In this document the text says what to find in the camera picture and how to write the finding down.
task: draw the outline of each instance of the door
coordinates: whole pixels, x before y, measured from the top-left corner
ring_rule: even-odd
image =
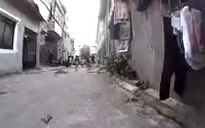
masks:
[[[25,28],[23,38],[23,69],[36,67],[36,41],[37,34]]]

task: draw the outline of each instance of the tree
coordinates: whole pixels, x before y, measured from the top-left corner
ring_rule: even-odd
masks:
[[[80,49],[80,56],[86,60],[90,58],[90,47],[88,45],[83,45]]]

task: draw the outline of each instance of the narrow street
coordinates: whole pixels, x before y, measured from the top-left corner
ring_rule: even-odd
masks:
[[[0,128],[180,128],[128,96],[85,68],[1,78]]]

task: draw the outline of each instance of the trash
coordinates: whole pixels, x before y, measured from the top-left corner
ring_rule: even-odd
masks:
[[[45,124],[48,124],[51,120],[52,120],[52,116],[51,115],[47,115],[46,118],[41,118],[41,121],[43,121]]]

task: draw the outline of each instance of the white cloth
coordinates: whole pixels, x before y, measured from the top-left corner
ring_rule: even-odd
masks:
[[[199,10],[185,6],[181,10],[181,27],[185,59],[194,70],[205,67],[205,49],[201,41],[202,15]]]
[[[128,19],[128,6],[125,2],[117,2],[114,7],[114,24]]]
[[[180,14],[181,14],[180,11],[171,13],[171,26],[178,31],[182,31]]]

